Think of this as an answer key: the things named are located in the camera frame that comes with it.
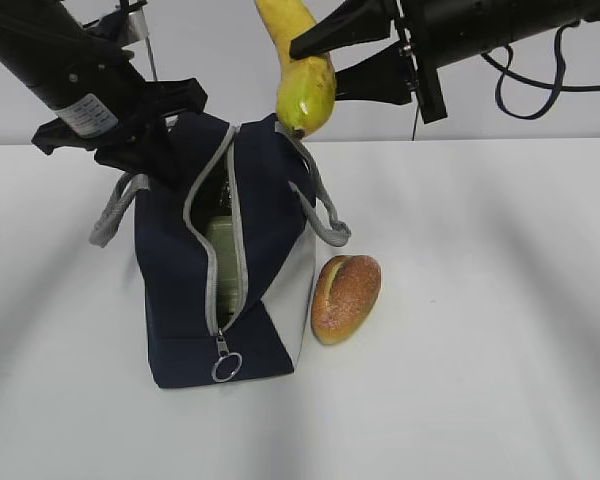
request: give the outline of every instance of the bread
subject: bread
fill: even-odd
[[[373,258],[332,258],[320,272],[311,307],[318,340],[333,345],[351,337],[373,309],[381,283],[380,265]]]

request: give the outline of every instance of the navy blue bag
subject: navy blue bag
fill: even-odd
[[[105,246],[135,200],[135,248],[145,283],[148,357],[161,388],[292,373],[300,354],[315,276],[315,236],[343,246],[338,220],[309,152],[270,115],[239,128],[184,114],[170,131],[184,181],[170,191],[123,175],[91,242]],[[192,217],[224,162],[239,271],[238,308],[222,327],[216,312],[218,260]],[[315,213],[323,202],[331,228]]]

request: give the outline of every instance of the banana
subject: banana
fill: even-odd
[[[333,112],[336,74],[331,57],[290,57],[291,41],[316,24],[302,0],[254,1],[280,61],[276,114],[296,137],[308,137],[327,123]]]

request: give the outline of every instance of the zipper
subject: zipper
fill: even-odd
[[[229,175],[229,192],[231,194],[231,223],[233,224],[233,244],[236,249],[236,258],[238,261],[238,302],[236,311],[233,313],[224,331],[229,330],[238,319],[247,303],[247,293],[249,289],[249,273],[247,270],[247,254],[244,248],[244,238],[242,235],[242,214],[240,211],[240,196],[238,194],[238,180],[236,178],[235,165],[235,147],[234,143],[229,146],[227,152],[227,173]]]
[[[235,377],[242,367],[242,355],[237,352],[231,352],[227,345],[227,341],[224,336],[223,330],[218,325],[217,315],[217,299],[218,299],[218,255],[211,245],[211,242],[200,233],[191,222],[191,209],[193,201],[200,190],[200,187],[216,167],[219,161],[225,161],[227,166],[227,173],[229,176],[229,190],[231,192],[231,219],[233,224],[234,242],[236,245],[236,254],[238,257],[238,305],[236,311],[232,315],[230,321],[225,326],[224,331],[227,331],[240,316],[242,309],[246,303],[246,290],[247,290],[247,278],[246,278],[246,254],[244,251],[244,243],[242,237],[242,219],[240,215],[240,206],[238,203],[238,189],[237,180],[235,175],[235,162],[234,162],[234,146],[233,141],[235,136],[238,134],[240,129],[236,127],[229,127],[227,133],[220,143],[220,146],[214,153],[213,157],[206,165],[204,170],[200,173],[198,178],[193,183],[187,199],[185,200],[183,219],[188,230],[193,233],[196,239],[204,247],[207,258],[207,292],[206,292],[206,305],[205,305],[205,316],[207,321],[207,329],[209,334],[216,339],[216,346],[218,348],[218,360],[214,364],[211,370],[211,376],[216,383],[224,383]],[[222,363],[229,359],[235,359],[237,366],[229,373],[226,377],[218,377],[218,368]]]

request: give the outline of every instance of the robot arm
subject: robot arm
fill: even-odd
[[[195,79],[148,82],[131,65],[122,47],[141,39],[144,5],[123,1],[83,26],[59,0],[0,0],[0,62],[58,117],[33,138],[43,152],[96,150],[100,164],[173,187],[180,168],[164,120],[202,112],[207,95]]]
[[[346,0],[291,43],[304,58],[341,47],[399,40],[338,72],[338,100],[403,105],[415,94],[425,123],[447,117],[437,70],[548,30],[600,21],[600,0]]]

